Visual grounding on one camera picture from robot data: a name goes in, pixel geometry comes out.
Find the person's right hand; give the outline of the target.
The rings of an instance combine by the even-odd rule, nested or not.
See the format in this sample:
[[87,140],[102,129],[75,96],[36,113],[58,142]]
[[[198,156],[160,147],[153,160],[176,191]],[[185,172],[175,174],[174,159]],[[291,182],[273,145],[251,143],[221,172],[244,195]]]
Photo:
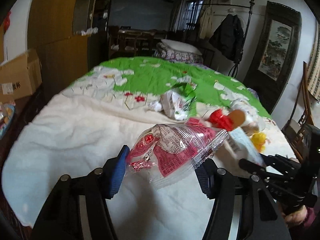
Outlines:
[[303,229],[309,228],[315,219],[314,209],[305,205],[289,215],[284,214],[284,220],[288,226],[302,226]]

